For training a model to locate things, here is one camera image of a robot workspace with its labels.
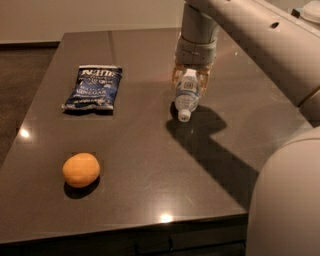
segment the floor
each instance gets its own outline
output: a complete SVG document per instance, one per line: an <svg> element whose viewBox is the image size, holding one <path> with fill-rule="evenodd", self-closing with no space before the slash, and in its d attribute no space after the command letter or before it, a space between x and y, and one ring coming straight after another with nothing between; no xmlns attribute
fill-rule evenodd
<svg viewBox="0 0 320 256"><path fill-rule="evenodd" d="M0 49L0 167L56 48Z"/></svg>

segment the bottle cap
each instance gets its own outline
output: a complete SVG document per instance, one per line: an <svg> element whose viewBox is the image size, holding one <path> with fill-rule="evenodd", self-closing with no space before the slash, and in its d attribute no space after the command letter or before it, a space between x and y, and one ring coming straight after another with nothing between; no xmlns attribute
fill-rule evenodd
<svg viewBox="0 0 320 256"><path fill-rule="evenodd" d="M178 113L180 122L188 122L191 117L191 112L188 109L181 109Z"/></svg>
<svg viewBox="0 0 320 256"><path fill-rule="evenodd" d="M320 24L320 1L311 1L303 7L302 18Z"/></svg>

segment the water bottle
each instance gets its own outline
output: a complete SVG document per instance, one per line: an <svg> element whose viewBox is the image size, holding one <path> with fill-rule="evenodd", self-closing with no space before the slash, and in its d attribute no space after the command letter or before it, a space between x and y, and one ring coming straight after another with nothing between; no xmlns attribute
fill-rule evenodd
<svg viewBox="0 0 320 256"><path fill-rule="evenodd" d="M178 110L178 119L181 122L188 122L199 103L199 84L196 70L187 69L176 87L175 106Z"/></svg>

